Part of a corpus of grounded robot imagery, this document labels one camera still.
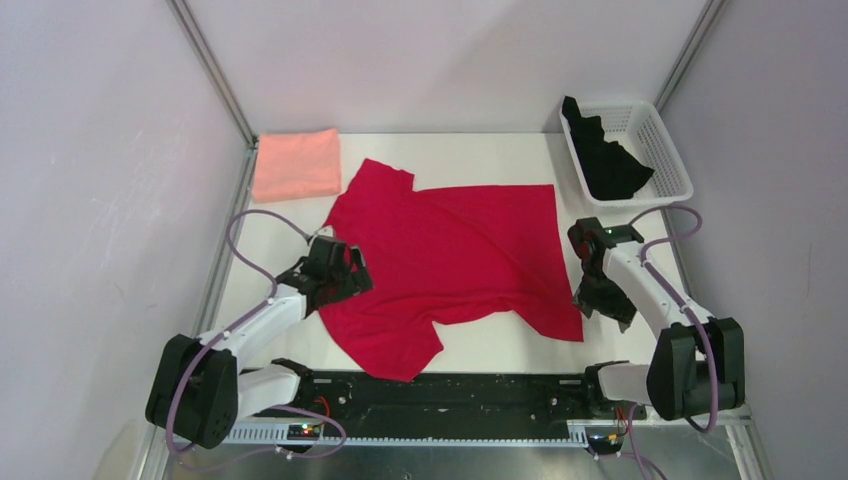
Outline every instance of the folded pink towel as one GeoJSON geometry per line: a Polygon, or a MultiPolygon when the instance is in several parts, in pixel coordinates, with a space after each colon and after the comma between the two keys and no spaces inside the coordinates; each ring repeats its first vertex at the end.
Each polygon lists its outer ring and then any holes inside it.
{"type": "Polygon", "coordinates": [[[259,136],[253,200],[278,202],[342,191],[339,132],[259,136]]]}

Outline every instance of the white table surface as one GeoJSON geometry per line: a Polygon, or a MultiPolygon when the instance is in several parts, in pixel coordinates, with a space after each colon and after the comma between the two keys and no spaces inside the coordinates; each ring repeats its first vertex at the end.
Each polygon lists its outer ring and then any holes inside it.
{"type": "MultiPolygon", "coordinates": [[[[597,216],[604,225],[627,223],[638,211],[593,210],[582,200],[577,176],[563,134],[349,134],[341,135],[342,187],[347,185],[365,158],[372,158],[415,174],[415,190],[467,185],[553,184],[557,191],[560,240],[572,289],[580,284],[577,257],[566,236],[575,220],[597,216]]],[[[291,200],[254,205],[285,215],[307,231],[318,229],[335,197],[291,200]]],[[[646,241],[665,237],[659,213],[636,225],[646,241]]],[[[239,249],[279,274],[289,268],[307,247],[281,222],[265,216],[245,219],[239,249]]],[[[651,250],[669,280],[680,284],[671,248],[651,250]]],[[[223,326],[254,306],[268,292],[267,280],[233,260],[222,294],[215,326],[223,326]]],[[[573,292],[563,292],[569,297],[573,292]]],[[[655,339],[637,315],[631,328],[620,333],[618,323],[595,313],[583,319],[585,341],[564,342],[536,333],[515,313],[496,313],[460,325],[435,324],[444,351],[436,355],[428,372],[580,373],[595,363],[630,360],[650,363],[655,339]]],[[[330,338],[317,313],[274,339],[250,367],[286,357],[312,369],[358,370],[356,363],[330,338]]]]}

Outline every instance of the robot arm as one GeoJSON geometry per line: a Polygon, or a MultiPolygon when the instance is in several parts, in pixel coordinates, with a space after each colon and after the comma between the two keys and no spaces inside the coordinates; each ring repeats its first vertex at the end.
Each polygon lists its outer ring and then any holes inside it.
{"type": "Polygon", "coordinates": [[[691,417],[710,411],[710,378],[707,364],[696,357],[704,353],[694,326],[680,300],[698,319],[708,320],[704,329],[716,363],[720,410],[741,406],[745,400],[744,345],[742,328],[732,318],[716,319],[685,294],[675,298],[656,274],[650,251],[640,254],[644,239],[632,225],[603,227],[597,218],[580,219],[568,231],[581,260],[583,279],[574,303],[584,315],[597,310],[630,326],[636,312],[648,322],[657,346],[650,365],[612,362],[587,369],[597,378],[604,400],[627,400],[652,405],[666,420],[691,417]],[[654,268],[652,274],[647,266],[654,268]]]}
{"type": "Polygon", "coordinates": [[[314,237],[309,255],[276,281],[276,295],[237,330],[222,327],[196,339],[177,335],[166,344],[145,409],[148,421],[165,427],[177,384],[189,362],[220,334],[223,339],[205,354],[179,400],[176,434],[213,448],[238,419],[290,403],[300,382],[297,372],[271,364],[242,373],[247,361],[314,310],[373,288],[359,249],[327,236],[314,237]]]}

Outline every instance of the white plastic basket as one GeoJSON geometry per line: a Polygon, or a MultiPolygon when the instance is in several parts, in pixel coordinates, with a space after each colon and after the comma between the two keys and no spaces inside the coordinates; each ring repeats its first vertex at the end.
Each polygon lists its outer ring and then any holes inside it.
{"type": "Polygon", "coordinates": [[[674,148],[668,131],[657,109],[648,102],[632,101],[618,103],[578,102],[580,113],[584,117],[601,117],[604,128],[604,140],[617,141],[636,160],[646,167],[654,169],[651,179],[633,198],[627,200],[598,200],[589,193],[580,159],[574,150],[571,129],[568,120],[560,110],[559,118],[571,152],[571,160],[577,169],[577,177],[583,194],[590,204],[597,207],[648,208],[669,203],[682,202],[692,197],[692,182],[680,160],[680,154],[674,148]]]}

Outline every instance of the white wall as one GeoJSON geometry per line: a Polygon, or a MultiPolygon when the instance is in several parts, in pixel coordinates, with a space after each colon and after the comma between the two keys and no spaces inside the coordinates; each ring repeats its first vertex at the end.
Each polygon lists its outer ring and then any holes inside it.
{"type": "Polygon", "coordinates": [[[664,114],[706,222],[687,273],[745,328],[778,479],[848,471],[846,19],[842,0],[731,2],[664,114]]]}
{"type": "Polygon", "coordinates": [[[162,0],[3,2],[0,72],[0,470],[121,478],[245,147],[162,0]]]}
{"type": "Polygon", "coordinates": [[[260,132],[538,132],[565,93],[652,101],[705,0],[190,3],[260,132]]]}

